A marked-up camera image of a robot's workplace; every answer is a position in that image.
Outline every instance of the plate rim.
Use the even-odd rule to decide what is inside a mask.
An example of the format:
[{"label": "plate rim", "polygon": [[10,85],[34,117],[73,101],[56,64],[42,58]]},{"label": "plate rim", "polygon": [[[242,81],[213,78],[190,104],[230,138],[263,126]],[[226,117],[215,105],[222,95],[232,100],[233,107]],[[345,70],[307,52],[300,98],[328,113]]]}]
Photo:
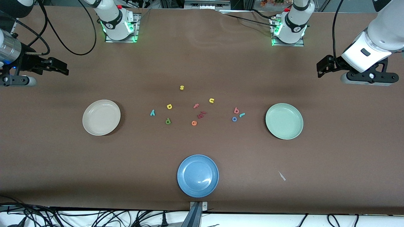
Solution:
[{"label": "plate rim", "polygon": [[[292,107],[292,108],[294,108],[294,109],[299,113],[299,118],[301,119],[302,124],[301,124],[300,131],[299,131],[299,133],[297,133],[296,136],[294,136],[294,137],[292,137],[292,138],[287,138],[287,139],[285,139],[285,138],[282,138],[282,137],[277,136],[277,135],[269,128],[268,123],[267,123],[267,116],[268,116],[268,114],[269,114],[269,111],[272,111],[272,110],[274,110],[275,108],[277,108],[277,107],[276,107],[277,105],[286,105],[286,106],[288,106],[288,107]],[[266,124],[266,126],[267,126],[267,129],[270,131],[270,133],[271,133],[272,135],[274,135],[275,137],[280,138],[280,139],[284,139],[284,140],[290,140],[290,139],[294,139],[294,138],[298,137],[298,136],[301,134],[301,132],[303,131],[303,127],[304,127],[304,120],[303,120],[302,114],[300,113],[300,111],[299,111],[296,107],[294,107],[294,106],[292,106],[291,104],[288,104],[288,103],[276,103],[276,104],[273,104],[273,105],[267,110],[267,113],[265,114],[265,124]]]},{"label": "plate rim", "polygon": [[[214,164],[215,169],[216,169],[216,172],[217,172],[217,180],[215,180],[214,187],[212,188],[212,190],[211,190],[208,194],[203,195],[203,196],[195,196],[195,195],[190,195],[190,194],[186,193],[186,192],[184,191],[184,189],[181,187],[180,183],[179,183],[179,182],[180,182],[180,178],[181,178],[180,176],[181,176],[181,173],[182,173],[182,169],[181,169],[181,171],[180,171],[181,165],[182,165],[187,159],[189,159],[189,158],[191,158],[191,157],[195,157],[195,156],[202,156],[202,157],[207,158],[208,160],[210,160],[210,161]],[[217,187],[217,185],[218,185],[218,183],[219,183],[219,177],[220,177],[220,176],[219,176],[219,168],[217,167],[216,163],[215,163],[210,157],[208,157],[208,156],[206,156],[206,155],[203,155],[203,154],[194,154],[194,155],[190,155],[190,156],[186,157],[186,158],[180,163],[180,165],[178,166],[178,170],[177,170],[177,183],[178,183],[178,186],[180,187],[180,189],[182,190],[183,193],[185,193],[186,195],[191,196],[191,197],[193,197],[193,198],[202,198],[202,197],[206,197],[206,196],[210,195],[210,194],[216,189],[216,187]]]},{"label": "plate rim", "polygon": [[[116,125],[114,126],[114,128],[113,128],[112,130],[110,130],[109,132],[107,132],[107,133],[105,133],[105,134],[100,134],[100,135],[99,135],[99,134],[93,134],[92,132],[90,132],[90,131],[86,128],[86,125],[84,124],[84,117],[86,116],[86,114],[88,115],[88,112],[90,111],[90,108],[91,108],[93,105],[95,106],[97,103],[100,103],[100,102],[106,102],[106,103],[109,103],[109,104],[111,104],[112,106],[116,107],[116,109],[118,110],[118,113],[119,113],[119,119],[118,119]],[[86,110],[84,110],[83,117],[82,117],[82,124],[83,124],[84,129],[86,130],[86,132],[88,132],[89,134],[91,134],[91,135],[93,135],[93,136],[105,136],[105,135],[111,133],[112,131],[114,131],[114,130],[116,129],[116,127],[119,125],[119,122],[120,122],[120,121],[121,121],[121,109],[119,108],[119,106],[118,106],[114,101],[111,101],[111,100],[109,100],[109,99],[100,99],[100,100],[97,100],[97,101],[91,103],[91,104],[86,108]]]}]

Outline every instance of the brown table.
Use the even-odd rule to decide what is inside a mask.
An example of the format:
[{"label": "brown table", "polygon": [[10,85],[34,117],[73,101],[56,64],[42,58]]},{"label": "brown table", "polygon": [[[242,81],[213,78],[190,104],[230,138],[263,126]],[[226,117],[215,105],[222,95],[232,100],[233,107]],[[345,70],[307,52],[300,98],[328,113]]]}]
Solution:
[{"label": "brown table", "polygon": [[[91,47],[82,8],[47,10],[67,46]],[[177,168],[200,153],[219,168],[216,190],[201,199],[215,211],[403,214],[404,81],[346,85],[342,72],[318,79],[316,63],[332,53],[333,15],[313,14],[303,48],[271,46],[266,26],[213,10],[152,10],[136,44],[104,43],[97,24],[101,41],[82,57],[48,28],[50,56],[70,75],[27,73],[36,87],[0,88],[0,192],[45,206],[187,209],[194,199],[178,187]],[[375,16],[340,14],[339,55]],[[22,21],[40,31],[44,19],[35,7]],[[16,32],[24,43],[34,37]],[[34,48],[44,50],[40,41]],[[390,57],[389,71],[404,76],[403,62]],[[115,101],[122,119],[96,137],[82,115],[100,99]],[[302,134],[289,141],[264,123],[282,102],[304,118]],[[246,115],[232,122],[235,107]],[[208,114],[192,126],[199,111]]]}]

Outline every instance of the white floor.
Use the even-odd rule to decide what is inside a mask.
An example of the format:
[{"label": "white floor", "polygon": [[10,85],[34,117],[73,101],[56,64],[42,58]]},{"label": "white floor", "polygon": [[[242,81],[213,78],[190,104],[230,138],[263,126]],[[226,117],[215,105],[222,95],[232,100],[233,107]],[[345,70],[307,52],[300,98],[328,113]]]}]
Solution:
[{"label": "white floor", "polygon": [[[161,211],[155,211],[152,214],[160,213]],[[75,211],[75,212],[61,212],[66,214],[91,214],[92,216],[80,216],[80,217],[70,217],[63,216],[65,221],[69,222],[74,227],[91,227],[97,218],[97,211]],[[137,211],[130,211],[132,221],[136,217]],[[179,223],[184,221],[187,212],[172,212],[167,213],[168,223]],[[7,214],[6,212],[0,213],[0,227],[7,227],[9,225],[18,224],[24,215],[21,214]],[[107,221],[110,220],[112,215],[105,218],[97,224],[97,226],[102,226]],[[218,227],[296,227],[299,225],[300,221],[304,215],[302,214],[204,214],[202,217],[201,227],[211,227],[217,225]],[[126,212],[119,216],[122,219],[124,226],[129,226],[129,214]],[[355,223],[355,215],[336,215],[336,218],[341,227],[353,227]],[[37,219],[40,224],[43,224],[43,220]],[[141,223],[142,226],[157,226],[160,225],[162,221],[162,216],[158,215],[145,220]],[[334,220],[331,218],[331,223],[337,226]],[[108,227],[120,227],[119,222],[112,222],[106,225]],[[327,221],[327,215],[309,215],[304,221],[302,227],[328,227],[330,224]],[[404,217],[403,216],[371,216],[371,215],[361,215],[357,227],[403,227]],[[27,220],[24,227],[34,227],[32,221]]]}]

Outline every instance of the cable connector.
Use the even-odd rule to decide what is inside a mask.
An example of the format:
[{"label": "cable connector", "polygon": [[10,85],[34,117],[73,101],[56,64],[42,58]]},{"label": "cable connector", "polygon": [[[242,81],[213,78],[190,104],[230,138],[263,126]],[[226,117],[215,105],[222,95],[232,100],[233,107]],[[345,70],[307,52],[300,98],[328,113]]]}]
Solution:
[{"label": "cable connector", "polygon": [[161,222],[161,227],[168,226],[167,219],[166,219],[166,212],[163,211],[163,221]]}]

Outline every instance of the blue plate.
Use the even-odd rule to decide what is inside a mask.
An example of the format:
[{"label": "blue plate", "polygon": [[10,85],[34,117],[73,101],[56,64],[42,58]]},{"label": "blue plate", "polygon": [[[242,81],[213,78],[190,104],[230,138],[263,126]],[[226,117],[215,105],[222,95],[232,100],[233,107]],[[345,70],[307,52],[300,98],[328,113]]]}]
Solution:
[{"label": "blue plate", "polygon": [[196,154],[187,157],[179,166],[177,181],[181,190],[192,197],[209,195],[219,181],[219,170],[207,156]]}]

